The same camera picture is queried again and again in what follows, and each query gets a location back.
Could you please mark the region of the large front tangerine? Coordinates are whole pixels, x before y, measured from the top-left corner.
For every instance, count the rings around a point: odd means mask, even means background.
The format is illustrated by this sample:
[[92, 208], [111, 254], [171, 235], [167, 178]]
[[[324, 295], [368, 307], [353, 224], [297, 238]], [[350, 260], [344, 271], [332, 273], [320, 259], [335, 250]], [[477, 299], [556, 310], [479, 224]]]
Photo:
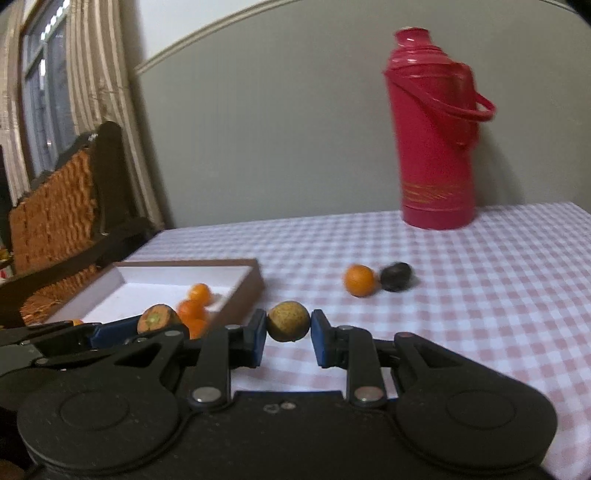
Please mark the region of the large front tangerine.
[[201, 338], [207, 328], [207, 322], [204, 319], [189, 319], [185, 322], [185, 326], [189, 331], [191, 340]]

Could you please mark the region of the large tangerine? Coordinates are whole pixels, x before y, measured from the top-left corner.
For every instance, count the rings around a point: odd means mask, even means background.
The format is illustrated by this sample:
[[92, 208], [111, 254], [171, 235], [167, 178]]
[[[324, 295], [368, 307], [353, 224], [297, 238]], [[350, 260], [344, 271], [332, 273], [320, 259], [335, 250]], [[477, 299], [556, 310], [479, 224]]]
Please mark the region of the large tangerine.
[[205, 321], [207, 319], [207, 310], [200, 301], [193, 299], [182, 300], [176, 307], [176, 314], [180, 320], [185, 323], [194, 321]]
[[204, 319], [189, 319], [185, 322], [185, 326], [189, 331], [191, 340], [201, 338], [207, 328], [207, 322]]

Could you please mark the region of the small kumquat orange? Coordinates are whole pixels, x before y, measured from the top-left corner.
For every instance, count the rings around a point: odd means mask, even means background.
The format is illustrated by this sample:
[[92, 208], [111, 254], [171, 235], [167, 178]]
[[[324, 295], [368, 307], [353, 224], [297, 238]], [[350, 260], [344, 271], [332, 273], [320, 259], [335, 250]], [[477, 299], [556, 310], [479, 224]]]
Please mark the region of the small kumquat orange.
[[197, 283], [191, 286], [187, 294], [187, 299], [197, 302], [200, 305], [208, 306], [213, 302], [213, 294], [208, 285]]

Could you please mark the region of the medium back tangerine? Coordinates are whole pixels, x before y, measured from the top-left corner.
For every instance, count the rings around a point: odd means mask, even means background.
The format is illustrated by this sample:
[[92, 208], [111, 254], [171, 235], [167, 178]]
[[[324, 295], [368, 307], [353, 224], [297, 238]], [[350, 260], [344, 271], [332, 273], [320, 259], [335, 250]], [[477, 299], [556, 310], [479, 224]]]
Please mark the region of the medium back tangerine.
[[353, 264], [344, 275], [344, 286], [352, 296], [363, 298], [373, 295], [378, 289], [378, 280], [373, 269], [366, 265]]

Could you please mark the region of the brown white cardboard box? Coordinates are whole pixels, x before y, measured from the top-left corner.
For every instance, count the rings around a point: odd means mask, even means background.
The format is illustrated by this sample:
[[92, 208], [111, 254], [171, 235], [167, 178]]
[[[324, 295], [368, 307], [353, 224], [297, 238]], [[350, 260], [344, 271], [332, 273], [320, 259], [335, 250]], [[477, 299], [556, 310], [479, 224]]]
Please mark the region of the brown white cardboard box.
[[213, 328], [242, 323], [264, 290], [255, 259], [119, 262], [54, 309], [46, 323], [79, 320], [95, 327], [93, 347], [111, 346], [136, 335], [146, 309], [155, 304], [175, 308], [197, 284], [211, 290], [205, 321]]

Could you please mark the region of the wooden wicker sofa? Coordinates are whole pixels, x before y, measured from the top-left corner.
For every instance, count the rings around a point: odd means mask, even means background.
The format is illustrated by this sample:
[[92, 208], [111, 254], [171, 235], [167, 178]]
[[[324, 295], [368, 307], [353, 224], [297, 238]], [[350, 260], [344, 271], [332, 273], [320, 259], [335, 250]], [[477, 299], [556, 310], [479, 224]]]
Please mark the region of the wooden wicker sofa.
[[16, 274], [1, 285], [4, 329], [46, 322], [156, 232], [132, 192], [123, 131], [100, 125], [9, 215]]

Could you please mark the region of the pink checkered tablecloth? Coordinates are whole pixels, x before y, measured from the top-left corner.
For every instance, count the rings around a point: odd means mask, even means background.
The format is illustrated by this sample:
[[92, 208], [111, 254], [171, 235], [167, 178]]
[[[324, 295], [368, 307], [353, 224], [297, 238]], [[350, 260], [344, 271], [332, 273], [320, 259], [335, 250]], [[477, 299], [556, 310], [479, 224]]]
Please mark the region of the pink checkered tablecloth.
[[[253, 258], [259, 307], [294, 300], [335, 325], [390, 339], [409, 331], [545, 393], [558, 432], [545, 467], [590, 475], [590, 216], [572, 203], [488, 207], [460, 230], [407, 225], [398, 212], [279, 219], [166, 230], [133, 260]], [[409, 289], [388, 292], [398, 262]], [[374, 270], [378, 289], [346, 291], [349, 266]]]

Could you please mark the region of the red thermos flask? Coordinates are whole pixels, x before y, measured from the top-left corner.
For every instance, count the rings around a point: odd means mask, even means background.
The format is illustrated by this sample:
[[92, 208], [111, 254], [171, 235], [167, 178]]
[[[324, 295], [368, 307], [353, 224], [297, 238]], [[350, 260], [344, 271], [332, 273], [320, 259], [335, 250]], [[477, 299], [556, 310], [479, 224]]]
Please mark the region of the red thermos flask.
[[404, 28], [394, 38], [384, 78], [403, 219], [429, 230], [465, 227], [476, 217], [472, 151], [496, 106], [477, 91], [472, 69], [435, 45], [427, 29]]

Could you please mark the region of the beige striped curtain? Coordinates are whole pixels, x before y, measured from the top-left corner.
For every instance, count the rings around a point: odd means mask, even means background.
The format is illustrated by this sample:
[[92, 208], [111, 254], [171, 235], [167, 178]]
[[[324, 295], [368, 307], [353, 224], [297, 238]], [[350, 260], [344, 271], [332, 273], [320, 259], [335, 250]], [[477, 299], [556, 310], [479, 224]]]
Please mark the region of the beige striped curtain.
[[[158, 228], [164, 226], [138, 128], [123, 44], [121, 1], [69, 1], [53, 25], [65, 25], [66, 77], [74, 132], [106, 120], [123, 129], [125, 160], [135, 205]], [[21, 87], [21, 45], [42, 3], [12, 1], [1, 13], [1, 146], [11, 201], [31, 190], [26, 165]]]

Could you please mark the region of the window with dark frame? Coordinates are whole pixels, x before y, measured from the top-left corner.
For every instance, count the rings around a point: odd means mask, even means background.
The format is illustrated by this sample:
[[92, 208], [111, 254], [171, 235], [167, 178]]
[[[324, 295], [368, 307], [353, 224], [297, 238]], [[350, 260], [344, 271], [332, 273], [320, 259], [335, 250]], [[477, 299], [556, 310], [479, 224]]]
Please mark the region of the window with dark frame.
[[67, 73], [68, 1], [43, 1], [22, 36], [22, 100], [31, 180], [53, 171], [76, 138]]

